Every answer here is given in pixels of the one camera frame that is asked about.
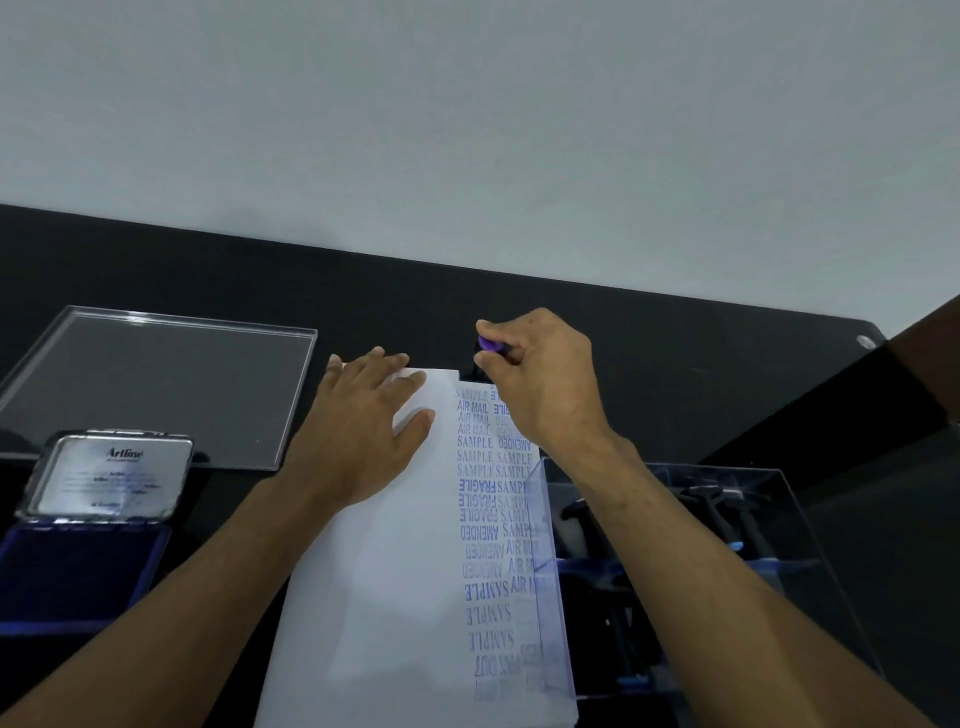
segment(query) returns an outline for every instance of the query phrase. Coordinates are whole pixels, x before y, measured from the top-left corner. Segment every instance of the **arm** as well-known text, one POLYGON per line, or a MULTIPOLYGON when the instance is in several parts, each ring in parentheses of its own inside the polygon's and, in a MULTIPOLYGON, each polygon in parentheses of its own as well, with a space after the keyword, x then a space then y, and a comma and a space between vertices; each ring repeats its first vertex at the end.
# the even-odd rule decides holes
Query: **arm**
POLYGON ((384 379, 407 362, 382 349, 333 356, 282 470, 123 617, 3 716, 0 728, 199 726, 251 632, 304 551, 339 511, 381 490, 426 439, 420 412, 393 416, 426 379, 384 379))
POLYGON ((519 430, 580 488, 708 726, 931 726, 691 516, 607 424, 589 340, 539 309, 477 330, 519 430))

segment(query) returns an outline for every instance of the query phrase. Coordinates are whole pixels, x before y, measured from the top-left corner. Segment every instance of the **metal lid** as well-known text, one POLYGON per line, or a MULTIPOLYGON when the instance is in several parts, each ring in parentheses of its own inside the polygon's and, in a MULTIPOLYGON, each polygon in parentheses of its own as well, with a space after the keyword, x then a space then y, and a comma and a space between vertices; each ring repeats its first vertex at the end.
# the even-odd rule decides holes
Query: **metal lid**
POLYGON ((27 522, 155 523, 180 500, 193 440, 83 430, 55 437, 36 463, 16 516, 27 522))

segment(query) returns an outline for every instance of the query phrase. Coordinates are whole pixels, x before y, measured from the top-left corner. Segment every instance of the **black table surface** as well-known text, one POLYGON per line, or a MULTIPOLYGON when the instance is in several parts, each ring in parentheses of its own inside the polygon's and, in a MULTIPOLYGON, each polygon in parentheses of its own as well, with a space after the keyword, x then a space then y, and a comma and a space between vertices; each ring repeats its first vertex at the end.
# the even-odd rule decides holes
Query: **black table surface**
MULTIPOLYGON (((464 370, 476 319, 546 306, 590 337, 613 427, 648 460, 698 462, 863 356, 858 335, 882 341, 853 319, 21 207, 0 206, 0 241, 0 376, 70 304, 316 328, 297 423, 331 352, 350 358, 380 345, 409 353, 415 366, 464 370)), ((0 466, 5 525, 27 475, 22 465, 0 466)), ((161 573, 207 539, 260 476, 192 473, 161 573)), ((282 593, 208 724, 252 724, 281 606, 282 593)), ((0 710, 83 642, 0 640, 0 710)))

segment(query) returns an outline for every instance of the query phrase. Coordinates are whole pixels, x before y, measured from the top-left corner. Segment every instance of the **wrist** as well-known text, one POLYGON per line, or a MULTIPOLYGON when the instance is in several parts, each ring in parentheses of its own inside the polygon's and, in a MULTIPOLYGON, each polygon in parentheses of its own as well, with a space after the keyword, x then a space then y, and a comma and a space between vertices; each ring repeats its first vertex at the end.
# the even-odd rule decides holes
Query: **wrist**
POLYGON ((550 455, 574 481, 591 483, 609 474, 611 468, 642 465, 636 451, 633 450, 634 458, 630 458, 625 448, 633 450, 632 445, 605 426, 581 437, 575 444, 557 448, 556 454, 550 455))
POLYGON ((320 497, 313 484, 282 473, 258 482, 234 512, 232 521, 267 542, 306 549, 340 510, 333 498, 320 497))

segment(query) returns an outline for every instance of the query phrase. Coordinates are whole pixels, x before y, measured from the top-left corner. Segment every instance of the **purple stamp handle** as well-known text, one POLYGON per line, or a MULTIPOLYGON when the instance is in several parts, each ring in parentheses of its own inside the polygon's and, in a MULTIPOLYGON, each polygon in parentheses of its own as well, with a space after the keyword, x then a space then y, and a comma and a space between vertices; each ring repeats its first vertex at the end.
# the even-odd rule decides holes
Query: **purple stamp handle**
POLYGON ((480 348, 485 352, 503 353, 507 350, 507 345, 502 341, 491 341, 483 336, 477 336, 477 341, 480 343, 480 348))

